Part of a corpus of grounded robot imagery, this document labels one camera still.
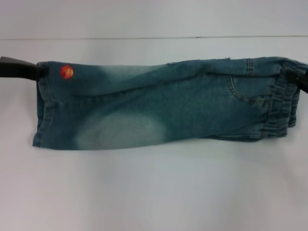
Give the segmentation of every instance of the denim jeans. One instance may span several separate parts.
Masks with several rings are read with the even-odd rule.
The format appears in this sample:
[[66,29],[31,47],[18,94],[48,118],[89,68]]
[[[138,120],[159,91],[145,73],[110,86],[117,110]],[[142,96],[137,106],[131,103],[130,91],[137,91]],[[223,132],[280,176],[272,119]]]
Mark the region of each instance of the denim jeans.
[[287,135],[299,88],[280,57],[156,66],[39,63],[36,147],[105,150],[193,138],[257,141]]

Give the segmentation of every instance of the round orange logo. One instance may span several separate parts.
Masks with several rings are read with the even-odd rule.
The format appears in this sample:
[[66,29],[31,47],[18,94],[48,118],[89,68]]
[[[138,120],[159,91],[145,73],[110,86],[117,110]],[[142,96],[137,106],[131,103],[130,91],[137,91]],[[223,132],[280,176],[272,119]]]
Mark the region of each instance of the round orange logo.
[[71,78],[73,76],[74,70],[71,66],[65,65],[65,66],[61,67],[60,74],[63,78],[68,79],[68,78]]

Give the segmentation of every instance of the white backdrop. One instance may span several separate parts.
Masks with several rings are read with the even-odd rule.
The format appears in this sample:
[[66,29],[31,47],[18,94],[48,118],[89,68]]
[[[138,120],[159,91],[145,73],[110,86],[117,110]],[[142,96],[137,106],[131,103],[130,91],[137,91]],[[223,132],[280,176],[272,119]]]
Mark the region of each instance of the white backdrop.
[[[163,64],[286,56],[308,63],[307,37],[86,39],[308,35],[303,0],[4,1],[0,55],[30,62]],[[302,93],[298,124],[280,140],[52,151],[31,147],[35,83],[2,78],[0,230],[307,230],[307,104]]]

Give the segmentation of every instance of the black clip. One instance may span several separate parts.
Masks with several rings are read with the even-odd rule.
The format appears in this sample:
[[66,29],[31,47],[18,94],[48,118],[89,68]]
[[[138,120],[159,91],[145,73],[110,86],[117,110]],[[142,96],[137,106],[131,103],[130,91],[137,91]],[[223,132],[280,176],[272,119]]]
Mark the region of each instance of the black clip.
[[18,59],[0,58],[0,77],[27,78],[38,81],[46,74],[46,69]]
[[298,88],[308,93],[308,71],[304,75],[298,75],[295,72],[287,71],[286,78],[289,83],[296,84]]

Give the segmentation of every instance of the front pocket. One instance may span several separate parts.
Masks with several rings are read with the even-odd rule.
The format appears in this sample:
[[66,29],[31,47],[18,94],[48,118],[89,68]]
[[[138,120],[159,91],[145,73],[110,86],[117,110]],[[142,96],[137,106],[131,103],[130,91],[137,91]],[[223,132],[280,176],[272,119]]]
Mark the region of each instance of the front pocket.
[[275,79],[272,77],[227,76],[227,85],[232,96],[245,103],[267,101]]

